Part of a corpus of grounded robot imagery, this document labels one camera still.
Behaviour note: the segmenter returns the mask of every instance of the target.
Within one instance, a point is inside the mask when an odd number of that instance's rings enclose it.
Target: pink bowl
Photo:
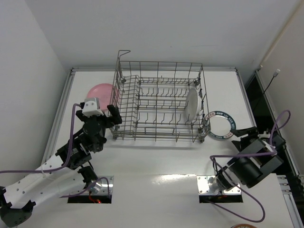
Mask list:
[[[107,106],[110,104],[111,92],[113,86],[109,83],[102,83],[95,85],[87,94],[87,98],[97,97],[99,98],[100,109],[102,111],[107,111]]]

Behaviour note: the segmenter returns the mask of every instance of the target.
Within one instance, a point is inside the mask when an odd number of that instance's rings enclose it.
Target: white table surface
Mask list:
[[[60,127],[55,151],[67,143],[71,108],[82,102],[96,84],[112,83],[113,72],[76,72]],[[209,110],[230,114],[237,128],[248,128],[253,122],[236,72],[205,72]],[[75,132],[82,126],[75,123]],[[55,207],[36,211],[20,228],[54,227],[215,227],[229,228],[245,222],[209,204],[199,204],[196,175],[214,174],[210,155],[236,154],[231,140],[216,141],[207,136],[203,144],[147,140],[112,140],[91,160],[98,176],[114,175],[113,202],[103,204],[66,204],[53,201]],[[258,227],[292,227],[283,195],[275,174],[269,175],[249,192],[262,201],[266,219]],[[226,207],[252,219],[260,219],[259,206],[243,196],[244,203]]]

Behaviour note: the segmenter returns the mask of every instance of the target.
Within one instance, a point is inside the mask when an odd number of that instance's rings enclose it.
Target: metal mounting plate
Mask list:
[[[113,181],[114,176],[98,176],[100,177],[106,177],[109,180],[109,188],[110,188],[110,195],[112,195],[113,192]],[[106,180],[101,179],[99,182],[96,183],[97,187],[100,189],[98,193],[94,193],[95,196],[107,196],[108,195],[108,184]],[[81,194],[82,196],[89,195],[88,191]]]
[[[217,196],[219,195],[219,191],[212,191],[209,187],[209,178],[215,178],[215,176],[197,176],[197,181],[198,181],[198,189],[199,189],[199,195],[200,196]],[[221,195],[241,195],[242,192],[239,188],[234,187],[231,190],[227,191],[224,190],[222,191]]]

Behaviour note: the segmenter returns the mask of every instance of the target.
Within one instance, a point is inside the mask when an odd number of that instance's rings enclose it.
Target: metal dish rack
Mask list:
[[[120,50],[111,93],[123,123],[111,129],[115,139],[203,142],[211,126],[203,65],[182,62],[121,61]],[[193,121],[185,116],[188,91],[195,88],[202,109]]]

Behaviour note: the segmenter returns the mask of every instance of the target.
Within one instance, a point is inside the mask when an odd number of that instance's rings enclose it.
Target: white robotic arm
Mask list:
[[[8,227],[29,219],[36,206],[53,198],[79,194],[99,180],[93,168],[86,166],[92,159],[90,152],[101,151],[106,128],[121,124],[122,120],[113,105],[108,105],[111,116],[107,117],[100,110],[98,98],[86,99],[80,106],[82,110],[76,116],[84,125],[70,137],[72,143],[69,141],[35,171],[27,171],[31,174],[20,181],[0,187],[0,217]]]

